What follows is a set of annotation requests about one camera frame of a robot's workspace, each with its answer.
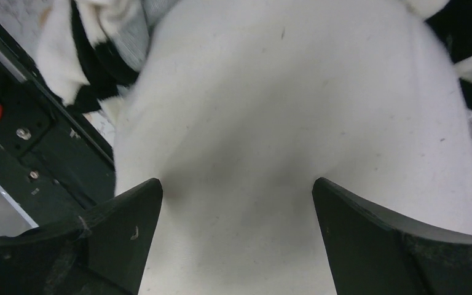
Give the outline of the white pillow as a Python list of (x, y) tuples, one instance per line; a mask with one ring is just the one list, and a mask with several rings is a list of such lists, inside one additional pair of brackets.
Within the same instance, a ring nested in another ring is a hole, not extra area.
[(334, 294), (321, 177), (472, 234), (458, 78), (399, 1), (180, 1), (113, 151), (116, 194), (163, 187), (141, 294)]

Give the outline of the black white striped pillowcase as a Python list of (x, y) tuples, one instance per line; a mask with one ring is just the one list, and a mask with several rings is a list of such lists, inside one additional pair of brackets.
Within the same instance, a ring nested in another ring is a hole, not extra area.
[[(174, 1), (55, 1), (35, 62), (71, 112), (114, 122), (149, 53), (152, 30)], [(472, 110), (472, 1), (408, 1), (446, 47)]]

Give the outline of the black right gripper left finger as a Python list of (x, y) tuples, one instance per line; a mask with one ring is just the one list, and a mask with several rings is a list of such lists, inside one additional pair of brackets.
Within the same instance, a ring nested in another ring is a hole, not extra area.
[(163, 199), (152, 178), (72, 216), (0, 237), (0, 294), (137, 294)]

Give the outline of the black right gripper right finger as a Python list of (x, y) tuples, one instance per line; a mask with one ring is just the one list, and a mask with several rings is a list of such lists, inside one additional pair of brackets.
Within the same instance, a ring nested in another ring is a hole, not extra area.
[(409, 218), (324, 178), (312, 196), (338, 294), (472, 294), (472, 235)]

